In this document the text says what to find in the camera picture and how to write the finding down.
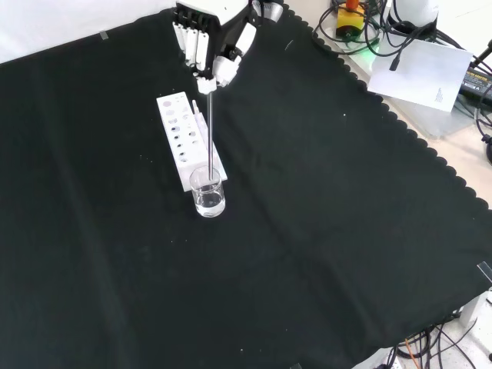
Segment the black cloth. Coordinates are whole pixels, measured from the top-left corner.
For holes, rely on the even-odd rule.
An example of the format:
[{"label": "black cloth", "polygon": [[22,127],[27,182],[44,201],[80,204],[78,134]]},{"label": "black cloth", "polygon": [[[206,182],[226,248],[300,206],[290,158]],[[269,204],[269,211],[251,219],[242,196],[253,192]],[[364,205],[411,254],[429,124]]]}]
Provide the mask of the black cloth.
[{"label": "black cloth", "polygon": [[216,93],[215,219],[155,101],[205,111],[170,14],[108,35],[0,66],[0,367],[350,368],[487,289],[487,204],[294,13]]}]

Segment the wire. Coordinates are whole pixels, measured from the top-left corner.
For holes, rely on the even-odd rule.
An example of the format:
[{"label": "wire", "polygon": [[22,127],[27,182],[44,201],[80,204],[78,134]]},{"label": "wire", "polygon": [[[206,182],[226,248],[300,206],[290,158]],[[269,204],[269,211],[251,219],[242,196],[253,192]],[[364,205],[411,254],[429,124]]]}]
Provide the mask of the wire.
[{"label": "wire", "polygon": [[410,345],[408,344],[407,338],[405,338],[405,344],[407,345],[408,352],[410,353],[410,356],[411,356],[412,361],[414,362],[415,366],[417,367],[417,369],[421,369],[421,367],[418,366],[418,363],[415,360],[414,354],[412,353],[412,349],[410,348]]},{"label": "wire", "polygon": [[[444,324],[442,325],[441,328],[438,328],[439,329],[439,333],[444,333],[444,331],[442,330],[442,328],[444,328]],[[443,367],[443,358],[442,358],[442,351],[440,350],[440,337],[441,335],[439,334],[439,341],[437,341],[437,359],[439,359],[439,368],[440,369],[444,369]]]},{"label": "wire", "polygon": [[[419,352],[422,353],[422,332],[418,335],[419,340],[418,340],[418,349]],[[424,360],[423,360],[423,355],[421,354],[420,361],[421,361],[421,367],[424,367]]]},{"label": "wire", "polygon": [[[475,114],[459,99],[459,97],[456,99],[456,102],[459,103],[469,114],[470,118],[475,118]],[[488,121],[485,121],[483,119],[478,120],[482,125],[486,125],[487,127],[492,127],[492,124],[490,124]]]},{"label": "wire", "polygon": [[479,116],[479,113],[482,114],[485,117],[485,119],[487,119],[487,121],[490,124],[492,124],[492,121],[484,114],[484,111],[483,111],[485,96],[487,96],[487,94],[489,93],[489,91],[491,89],[492,89],[492,85],[490,85],[485,90],[485,92],[482,94],[482,96],[480,97],[480,102],[478,103],[478,106],[475,108],[475,114],[474,114],[474,119],[475,119],[475,122],[477,123],[478,131],[482,134],[482,141],[486,142],[487,144],[490,144],[492,142],[492,140],[490,139],[490,136],[486,135],[484,133],[484,131],[482,130],[482,127],[480,126],[480,120],[481,119],[479,119],[478,116]]},{"label": "wire", "polygon": [[[364,18],[364,20],[366,21],[365,24],[370,24],[370,26],[373,28],[374,30],[374,33],[375,33],[375,36],[370,39],[368,42],[369,44],[371,44],[371,46],[373,45],[376,45],[377,43],[379,43],[379,35],[381,33],[381,28],[379,27],[379,25],[374,21],[372,20],[371,18],[368,18],[367,15],[365,15],[364,13],[362,12],[359,12],[359,11],[356,11],[356,10],[352,10],[352,9],[349,9],[349,8],[346,8],[344,6],[342,6],[343,4],[345,4],[346,2],[343,1],[343,2],[337,2],[336,4],[334,4],[334,1],[332,0],[331,1],[331,6],[330,8],[328,8],[320,17],[320,20],[316,26],[316,28],[313,30],[313,38],[314,38],[314,35],[317,34],[317,31],[321,31],[321,33],[323,34],[324,37],[328,38],[329,40],[332,40],[333,42],[355,42],[355,43],[358,43],[358,44],[364,44],[366,43],[366,40],[358,40],[357,37],[358,36],[355,36],[355,37],[348,37],[348,38],[344,38],[344,39],[340,39],[340,38],[333,38],[331,37],[330,35],[327,34],[327,32],[323,29],[322,27],[322,23],[324,22],[324,20],[332,13],[332,12],[335,12],[335,11],[338,11],[339,9],[343,9],[343,10],[346,10],[348,12],[351,12],[351,13],[355,13],[355,14],[359,14],[360,16],[362,16]],[[362,52],[364,50],[367,50],[368,47],[367,46],[364,46],[362,48],[358,48],[356,50],[350,50],[350,51],[347,51],[347,52],[334,52],[332,51],[334,54],[336,55],[354,55],[354,54],[357,54],[358,52]]]},{"label": "wire", "polygon": [[462,337],[461,337],[458,341],[456,341],[456,342],[454,342],[454,341],[453,341],[453,340],[452,340],[452,339],[451,339],[451,338],[450,338],[450,337],[446,334],[446,332],[444,332],[444,331],[442,330],[442,327],[441,327],[441,328],[437,327],[437,329],[439,330],[439,332],[440,332],[440,333],[442,333],[442,334],[444,334],[444,336],[446,336],[446,338],[449,340],[449,342],[451,342],[451,343],[452,343],[452,345],[451,345],[451,346],[446,347],[444,350],[441,350],[441,349],[440,349],[440,342],[439,342],[439,344],[438,344],[438,350],[439,350],[439,351],[437,352],[437,355],[439,356],[439,361],[440,361],[440,363],[441,363],[440,355],[441,355],[443,352],[445,352],[446,350],[448,350],[448,349],[450,349],[450,348],[452,348],[452,347],[456,347],[456,348],[457,348],[457,349],[458,349],[458,350],[462,353],[462,355],[464,356],[464,358],[468,360],[468,362],[470,363],[471,367],[472,367],[473,369],[477,369],[477,368],[475,367],[475,365],[474,365],[473,361],[472,361],[472,360],[471,360],[471,359],[470,359],[470,358],[469,358],[469,357],[468,357],[468,356],[464,353],[464,351],[463,351],[463,350],[461,350],[461,348],[458,346],[458,344],[461,342],[461,340],[463,340],[463,339],[466,337],[466,335],[467,335],[467,334],[468,334],[468,333],[469,333],[469,332],[470,332],[470,331],[471,331],[471,330],[475,327],[475,324],[477,323],[477,321],[478,321],[478,318],[477,318],[477,319],[475,319],[475,322],[472,324],[472,326],[470,327],[470,329],[468,329],[468,331],[466,331],[466,332],[465,332],[465,334],[464,334],[464,335],[463,335],[463,336],[462,336]]},{"label": "wire", "polygon": [[[369,49],[376,56],[380,56],[380,57],[395,56],[395,59],[391,65],[391,70],[396,70],[396,68],[398,67],[398,63],[400,62],[400,57],[403,50],[406,47],[408,47],[408,45],[411,44],[415,39],[421,37],[424,32],[430,31],[431,28],[434,27],[435,22],[431,22],[427,25],[424,25],[423,27],[415,27],[414,25],[412,25],[412,23],[408,21],[401,21],[400,16],[397,14],[396,11],[395,15],[397,16],[398,22],[391,25],[387,20],[384,20],[384,9],[386,8],[387,1],[388,0],[367,0],[366,2],[362,2],[361,7],[364,9],[364,13],[363,13],[357,10],[344,7],[343,4],[346,4],[346,1],[331,0],[331,6],[321,15],[317,27],[313,30],[313,39],[316,39],[315,35],[317,34],[318,31],[320,31],[324,37],[328,38],[329,40],[332,40],[333,42],[355,42],[358,44],[365,44],[364,47],[357,48],[355,50],[333,52],[333,53],[336,55],[353,55],[353,54],[357,54],[358,52],[362,52]],[[345,39],[334,38],[328,35],[327,32],[323,29],[322,23],[324,22],[324,20],[331,13],[338,12],[340,9],[343,9],[347,12],[351,12],[354,14],[358,14],[361,17],[363,17],[364,19],[364,26],[362,29],[362,34],[364,35],[363,40],[358,39],[359,35],[356,37],[349,37]],[[377,13],[380,14],[379,24],[372,19],[372,16],[375,16]],[[396,29],[398,26],[412,28],[413,31],[410,34],[405,34],[399,32]],[[369,28],[372,28],[375,33],[375,36],[372,38],[369,37]],[[392,45],[397,50],[393,52],[389,52],[387,54],[382,54],[374,50],[374,46],[380,41],[379,36],[381,32],[383,33],[383,37],[384,36],[387,37],[390,45]],[[405,39],[399,45],[394,45],[389,38],[389,34],[403,36],[405,37]]]},{"label": "wire", "polygon": [[393,364],[394,362],[397,360],[397,346],[393,347],[390,351],[390,354],[388,355],[387,357],[387,361],[386,361],[386,367],[389,369],[389,368],[392,368],[393,367]]}]

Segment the white paper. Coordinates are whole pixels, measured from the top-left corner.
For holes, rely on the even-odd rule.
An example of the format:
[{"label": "white paper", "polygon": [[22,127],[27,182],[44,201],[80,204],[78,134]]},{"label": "white paper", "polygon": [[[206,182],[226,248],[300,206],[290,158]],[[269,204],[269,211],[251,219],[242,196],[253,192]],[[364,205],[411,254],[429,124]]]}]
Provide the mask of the white paper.
[{"label": "white paper", "polygon": [[[399,45],[403,37],[391,35]],[[389,54],[393,48],[385,38],[379,52]],[[472,53],[456,48],[415,40],[407,46],[396,71],[390,71],[395,56],[377,57],[372,65],[368,90],[381,95],[451,111],[469,67]]]}]

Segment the white robotic hand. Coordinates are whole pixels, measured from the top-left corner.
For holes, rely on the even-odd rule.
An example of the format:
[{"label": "white robotic hand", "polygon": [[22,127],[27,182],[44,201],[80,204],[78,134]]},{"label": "white robotic hand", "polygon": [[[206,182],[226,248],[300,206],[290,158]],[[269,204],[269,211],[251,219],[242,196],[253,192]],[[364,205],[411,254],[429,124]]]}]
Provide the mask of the white robotic hand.
[{"label": "white robotic hand", "polygon": [[[200,93],[207,95],[218,85],[227,86],[235,77],[259,25],[255,9],[265,15],[265,6],[258,0],[177,1],[173,23],[176,38]],[[267,16],[272,9],[278,20],[282,6],[269,5]]]}]

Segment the clear liquid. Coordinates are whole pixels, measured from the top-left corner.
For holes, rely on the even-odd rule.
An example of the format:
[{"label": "clear liquid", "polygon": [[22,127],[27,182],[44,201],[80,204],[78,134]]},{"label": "clear liquid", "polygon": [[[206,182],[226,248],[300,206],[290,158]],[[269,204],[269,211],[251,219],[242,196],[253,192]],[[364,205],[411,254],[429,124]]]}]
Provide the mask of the clear liquid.
[{"label": "clear liquid", "polygon": [[[202,191],[207,191],[210,186],[204,186]],[[202,217],[213,218],[222,213],[225,209],[224,195],[218,192],[211,192],[209,194],[199,194],[197,196],[195,206],[198,213]]]}]

